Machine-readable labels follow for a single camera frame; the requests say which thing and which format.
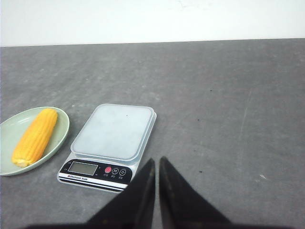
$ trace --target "digital display screen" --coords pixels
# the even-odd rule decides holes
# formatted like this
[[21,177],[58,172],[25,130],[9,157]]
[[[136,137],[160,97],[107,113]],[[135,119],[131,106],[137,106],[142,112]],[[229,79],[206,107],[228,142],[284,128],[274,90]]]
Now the digital display screen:
[[69,168],[69,172],[74,172],[74,173],[82,173],[82,174],[87,174],[87,175],[93,175],[96,168],[98,165],[90,165],[90,164],[85,164],[85,163],[80,163],[80,162],[74,162]]

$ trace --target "table surface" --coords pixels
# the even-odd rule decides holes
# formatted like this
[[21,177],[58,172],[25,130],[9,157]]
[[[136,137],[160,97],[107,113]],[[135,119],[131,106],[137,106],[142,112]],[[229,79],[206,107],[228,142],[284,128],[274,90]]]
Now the table surface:
[[56,180],[103,103],[156,111],[140,167],[167,156],[231,221],[304,226],[304,102],[305,39],[2,48],[1,121],[55,106],[71,128],[46,163],[1,177],[1,228],[82,223],[116,196]]

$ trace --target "corn on the cob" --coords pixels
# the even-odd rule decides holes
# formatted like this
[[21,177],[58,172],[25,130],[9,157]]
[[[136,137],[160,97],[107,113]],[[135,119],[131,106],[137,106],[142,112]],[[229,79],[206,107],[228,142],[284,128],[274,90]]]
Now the corn on the cob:
[[38,161],[46,148],[57,121],[54,109],[43,109],[26,130],[18,142],[12,162],[20,167],[26,167]]

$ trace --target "green plate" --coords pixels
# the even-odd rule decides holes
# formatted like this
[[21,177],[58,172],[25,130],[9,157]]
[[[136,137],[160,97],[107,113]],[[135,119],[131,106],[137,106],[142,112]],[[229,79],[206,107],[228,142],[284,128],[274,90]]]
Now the green plate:
[[[25,168],[18,167],[11,161],[12,153],[17,143],[21,139],[22,135],[26,131],[26,129],[36,118],[38,113],[45,108],[53,108],[57,111],[58,114],[57,122],[53,130],[51,139],[49,140],[49,143],[45,148],[40,160]],[[43,162],[47,161],[51,156],[53,156],[57,152],[57,150],[63,144],[64,140],[67,137],[69,126],[70,126],[70,122],[68,115],[63,110],[51,106],[37,107],[21,112],[1,123],[0,175],[12,176],[12,175],[24,173],[31,169],[34,169],[35,167],[41,165]]]

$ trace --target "kitchen scale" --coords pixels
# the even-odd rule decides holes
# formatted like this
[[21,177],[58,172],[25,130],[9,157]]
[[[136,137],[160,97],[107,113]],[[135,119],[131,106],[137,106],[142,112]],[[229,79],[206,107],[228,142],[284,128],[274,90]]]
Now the kitchen scale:
[[123,191],[135,176],[156,117],[147,106],[99,105],[71,144],[58,181]]

